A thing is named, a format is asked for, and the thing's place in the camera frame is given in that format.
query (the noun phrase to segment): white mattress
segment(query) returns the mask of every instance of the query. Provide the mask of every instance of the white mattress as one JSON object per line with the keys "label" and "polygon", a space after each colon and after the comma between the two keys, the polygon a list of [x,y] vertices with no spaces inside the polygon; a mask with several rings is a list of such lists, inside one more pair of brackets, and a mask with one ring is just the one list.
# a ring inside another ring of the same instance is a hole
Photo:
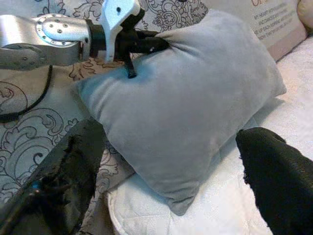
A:
{"label": "white mattress", "polygon": [[[283,58],[278,67],[288,92],[260,110],[246,128],[268,128],[313,159],[313,38]],[[163,199],[135,175],[108,195],[120,235],[270,235],[249,186],[232,138],[217,154],[194,203],[184,216],[170,212]]]}

